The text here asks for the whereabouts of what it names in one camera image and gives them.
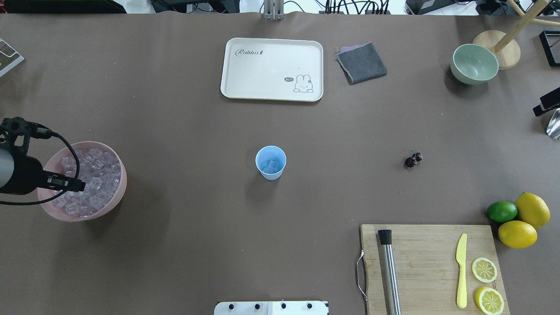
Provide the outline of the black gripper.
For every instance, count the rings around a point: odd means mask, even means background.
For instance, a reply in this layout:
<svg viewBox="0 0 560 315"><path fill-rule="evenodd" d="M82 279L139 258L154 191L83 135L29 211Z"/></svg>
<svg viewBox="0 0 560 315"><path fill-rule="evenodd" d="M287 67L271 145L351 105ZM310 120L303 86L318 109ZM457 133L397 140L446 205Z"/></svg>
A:
<svg viewBox="0 0 560 315"><path fill-rule="evenodd" d="M8 195L26 195L36 188L54 191L82 192L86 183L78 178L52 173L43 169L35 158L16 158L12 153L0 150L0 192Z"/></svg>

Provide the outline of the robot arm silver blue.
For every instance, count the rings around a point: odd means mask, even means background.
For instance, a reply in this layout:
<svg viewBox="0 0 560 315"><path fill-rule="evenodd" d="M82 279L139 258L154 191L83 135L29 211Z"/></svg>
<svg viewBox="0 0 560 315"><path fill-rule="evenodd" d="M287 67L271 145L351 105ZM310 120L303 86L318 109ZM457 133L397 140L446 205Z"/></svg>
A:
<svg viewBox="0 0 560 315"><path fill-rule="evenodd" d="M0 192L8 195L27 195L36 188L56 191L82 192L85 182L43 169L36 158L16 156L0 150Z"/></svg>

